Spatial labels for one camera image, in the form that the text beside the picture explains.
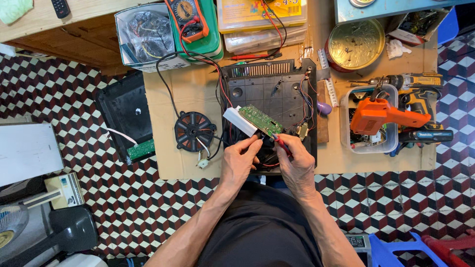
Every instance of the person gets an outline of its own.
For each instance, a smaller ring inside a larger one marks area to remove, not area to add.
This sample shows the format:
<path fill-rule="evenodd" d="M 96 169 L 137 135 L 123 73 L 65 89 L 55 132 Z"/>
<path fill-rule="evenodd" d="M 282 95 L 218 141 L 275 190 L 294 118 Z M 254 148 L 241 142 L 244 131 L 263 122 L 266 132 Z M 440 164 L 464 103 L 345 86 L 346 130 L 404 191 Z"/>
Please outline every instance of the person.
<path fill-rule="evenodd" d="M 147 261 L 156 266 L 364 266 L 315 190 L 315 159 L 300 138 L 279 134 L 282 177 L 295 199 L 246 179 L 258 163 L 256 135 L 224 150 L 216 190 Z"/>

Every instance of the vent slot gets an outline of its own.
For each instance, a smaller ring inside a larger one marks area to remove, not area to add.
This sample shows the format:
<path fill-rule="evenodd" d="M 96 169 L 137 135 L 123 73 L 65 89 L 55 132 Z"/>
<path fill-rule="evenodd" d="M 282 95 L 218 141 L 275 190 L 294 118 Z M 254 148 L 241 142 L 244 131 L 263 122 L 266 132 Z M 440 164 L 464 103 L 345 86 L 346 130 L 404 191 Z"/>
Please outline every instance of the vent slot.
<path fill-rule="evenodd" d="M 375 125 L 376 125 L 376 121 L 368 121 L 368 123 L 366 124 L 366 127 L 364 127 L 364 130 L 371 131 Z"/>
<path fill-rule="evenodd" d="M 254 65 L 250 67 L 245 67 L 245 65 L 240 65 L 231 69 L 231 77 L 251 77 L 251 76 L 262 76 L 262 75 L 276 75 L 289 73 L 291 69 L 291 64 L 288 62 L 284 63 L 274 63 L 267 65 Z"/>

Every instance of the white wire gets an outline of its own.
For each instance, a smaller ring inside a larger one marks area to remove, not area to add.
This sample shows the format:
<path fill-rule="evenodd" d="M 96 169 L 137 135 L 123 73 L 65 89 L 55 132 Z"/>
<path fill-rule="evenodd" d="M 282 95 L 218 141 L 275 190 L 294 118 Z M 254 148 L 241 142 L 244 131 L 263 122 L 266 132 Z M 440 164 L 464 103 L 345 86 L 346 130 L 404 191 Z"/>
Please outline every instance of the white wire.
<path fill-rule="evenodd" d="M 123 134 L 123 133 L 121 133 L 121 132 L 118 132 L 118 131 L 116 131 L 116 130 L 114 130 L 114 129 L 111 129 L 111 128 L 106 128 L 106 129 L 107 129 L 108 131 L 110 131 L 110 132 L 113 132 L 113 133 L 116 133 L 116 134 L 120 134 L 120 135 L 122 135 L 123 137 L 125 137 L 127 140 L 129 140 L 130 142 L 132 142 L 132 143 L 138 145 L 137 142 L 136 142 L 134 139 L 132 139 L 131 137 L 129 137 L 129 136 L 127 136 L 127 135 L 125 135 L 125 134 Z"/>
<path fill-rule="evenodd" d="M 208 157 L 211 156 L 211 154 L 209 153 L 209 150 L 208 150 L 208 148 L 205 146 L 205 144 L 203 144 L 203 142 L 202 142 L 198 137 L 196 137 L 196 140 L 198 140 L 198 142 L 206 149 L 206 152 L 208 152 Z"/>

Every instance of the tiled floor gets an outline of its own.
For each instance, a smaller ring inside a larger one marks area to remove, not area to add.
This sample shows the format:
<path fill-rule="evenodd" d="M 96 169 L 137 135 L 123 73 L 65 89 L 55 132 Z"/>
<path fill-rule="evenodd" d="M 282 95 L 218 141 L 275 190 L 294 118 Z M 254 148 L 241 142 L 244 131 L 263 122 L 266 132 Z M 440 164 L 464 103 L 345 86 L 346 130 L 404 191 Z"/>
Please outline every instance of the tiled floor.
<path fill-rule="evenodd" d="M 446 84 L 437 120 L 453 130 L 455 138 L 437 147 L 434 171 L 315 176 L 316 189 L 344 232 L 405 241 L 409 231 L 456 238 L 475 227 L 473 51 L 475 36 L 439 49 L 439 72 Z M 451 77 L 457 75 L 462 79 Z M 121 78 L 61 59 L 0 55 L 0 117 L 31 114 L 36 122 L 54 125 L 64 172 L 78 173 L 94 213 L 100 234 L 96 253 L 151 255 L 199 210 L 219 180 L 160 180 L 154 157 L 132 166 L 118 162 L 94 99 L 97 88 Z M 465 254 L 473 256 L 475 250 Z M 399 258 L 407 265 L 425 263 L 417 252 Z"/>

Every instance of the green circuit board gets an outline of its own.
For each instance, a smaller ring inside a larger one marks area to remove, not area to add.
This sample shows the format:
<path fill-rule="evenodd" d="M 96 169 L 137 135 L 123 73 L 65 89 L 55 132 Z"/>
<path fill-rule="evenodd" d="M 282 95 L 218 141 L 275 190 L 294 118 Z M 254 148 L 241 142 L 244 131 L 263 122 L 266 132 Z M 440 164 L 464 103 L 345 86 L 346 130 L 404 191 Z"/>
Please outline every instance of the green circuit board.
<path fill-rule="evenodd" d="M 239 114 L 270 137 L 272 137 L 272 134 L 280 134 L 282 132 L 282 124 L 267 116 L 253 105 L 240 108 Z"/>
<path fill-rule="evenodd" d="M 138 146 L 133 146 L 127 149 L 127 153 L 131 160 L 140 158 L 144 155 L 150 154 L 155 151 L 155 145 L 153 139 L 140 143 Z"/>

